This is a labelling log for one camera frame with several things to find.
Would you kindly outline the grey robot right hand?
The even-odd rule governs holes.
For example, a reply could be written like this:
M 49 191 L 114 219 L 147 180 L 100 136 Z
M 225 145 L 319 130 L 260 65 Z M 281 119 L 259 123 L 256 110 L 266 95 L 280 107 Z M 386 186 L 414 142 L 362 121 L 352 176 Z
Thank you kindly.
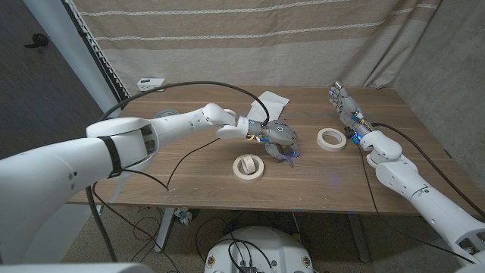
M 354 133 L 363 137 L 374 130 L 367 121 L 361 106 L 347 93 L 346 88 L 336 80 L 329 90 L 330 103 L 336 109 L 339 119 Z

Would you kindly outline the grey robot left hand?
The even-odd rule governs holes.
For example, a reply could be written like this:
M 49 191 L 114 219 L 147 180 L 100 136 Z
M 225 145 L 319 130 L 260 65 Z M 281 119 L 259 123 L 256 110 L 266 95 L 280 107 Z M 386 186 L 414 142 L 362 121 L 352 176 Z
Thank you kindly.
M 278 160 L 299 156 L 297 133 L 281 121 L 273 120 L 263 125 L 259 121 L 250 120 L 246 137 L 263 143 L 266 152 Z

